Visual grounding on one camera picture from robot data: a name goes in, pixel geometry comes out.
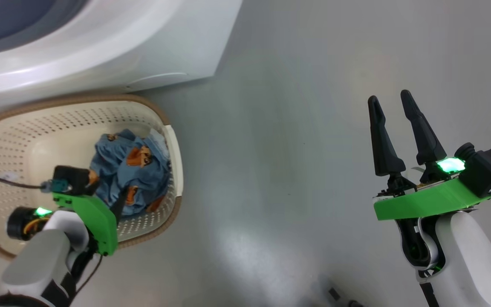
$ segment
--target green led light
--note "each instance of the green led light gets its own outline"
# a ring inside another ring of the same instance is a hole
[[[52,211],[46,210],[45,208],[41,208],[41,207],[39,207],[39,208],[37,208],[37,210],[35,210],[35,215],[37,215],[37,216],[45,216],[45,215],[51,214],[51,213],[52,213]]]
[[[447,174],[456,173],[465,169],[465,163],[458,158],[447,158],[438,161],[437,164]]]

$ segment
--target beige plastic basket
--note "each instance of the beige plastic basket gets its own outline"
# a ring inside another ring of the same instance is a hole
[[[156,210],[121,221],[119,248],[162,233],[176,218],[183,192],[183,166],[175,132],[158,107],[135,95],[87,96],[35,103],[0,114],[0,176],[39,184],[56,165],[88,168],[101,134],[124,128],[147,136],[151,128],[166,138],[170,150],[168,193]],[[54,209],[51,194],[0,183],[0,256],[12,259],[25,245],[6,235],[6,219],[18,206]]]

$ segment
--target washing machine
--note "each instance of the washing machine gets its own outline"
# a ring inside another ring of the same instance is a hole
[[[212,76],[242,0],[0,0],[0,111]]]

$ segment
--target yellow wire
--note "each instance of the yellow wire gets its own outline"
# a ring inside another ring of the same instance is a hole
[[[29,231],[29,228],[41,221],[48,221],[49,219],[48,218],[37,218],[36,220],[33,220],[29,223],[26,224],[26,226],[24,227],[24,235],[27,235],[28,231]]]

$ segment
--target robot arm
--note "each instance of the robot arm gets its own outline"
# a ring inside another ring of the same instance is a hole
[[[443,214],[435,222],[440,270],[417,272],[429,306],[491,306],[491,243],[467,212]]]
[[[90,240],[76,213],[55,212],[3,273],[0,306],[69,306],[94,255]]]
[[[44,192],[60,205],[55,211],[16,208],[7,221],[7,234],[29,240],[0,280],[0,306],[67,307],[76,284],[95,253],[112,255],[126,189],[107,208],[92,197],[89,171],[58,166]]]
[[[469,215],[491,197],[491,149],[476,152],[467,143],[457,158],[446,159],[411,93],[402,91],[401,100],[425,171],[419,185],[401,176],[406,167],[393,149],[378,99],[370,97],[375,173],[390,176],[388,189],[374,198],[376,216],[395,220],[430,307],[491,306],[491,243]]]

